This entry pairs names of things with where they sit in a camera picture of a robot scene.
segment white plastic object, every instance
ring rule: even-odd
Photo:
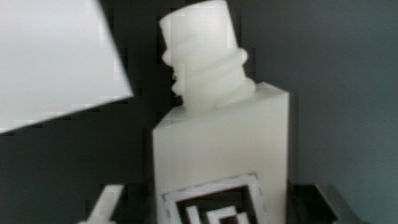
[[[152,132],[158,224],[176,224],[163,195],[248,172],[264,192],[268,224],[284,224],[288,92],[245,78],[224,0],[179,9],[160,26],[183,107]]]
[[[197,114],[254,93],[225,1],[206,1],[179,9],[160,20],[160,27],[167,44],[163,61],[176,77],[172,90],[183,97],[188,113]]]
[[[0,133],[131,97],[96,0],[0,0]]]
[[[110,221],[115,205],[121,197],[122,185],[106,185],[103,193],[90,212],[90,217],[80,224],[115,224]]]
[[[181,107],[168,112],[152,132],[158,224],[176,224],[163,195],[245,173],[257,175],[266,224],[286,223],[288,102],[261,83],[248,99],[200,116]]]

